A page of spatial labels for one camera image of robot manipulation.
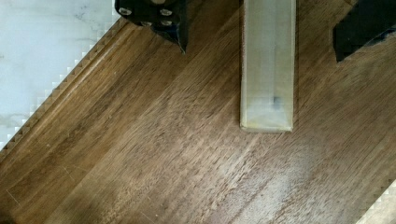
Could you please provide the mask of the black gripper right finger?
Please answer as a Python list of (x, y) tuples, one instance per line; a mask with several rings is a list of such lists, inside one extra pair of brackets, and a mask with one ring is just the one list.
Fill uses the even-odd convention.
[(396, 0), (358, 0), (332, 29), (336, 61), (384, 40), (395, 32), (395, 23)]

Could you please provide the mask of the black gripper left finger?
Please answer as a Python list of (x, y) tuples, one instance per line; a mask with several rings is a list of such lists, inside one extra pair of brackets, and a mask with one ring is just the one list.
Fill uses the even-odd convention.
[(127, 21), (148, 27), (176, 44), (182, 54), (188, 46), (187, 0), (114, 0), (114, 8)]

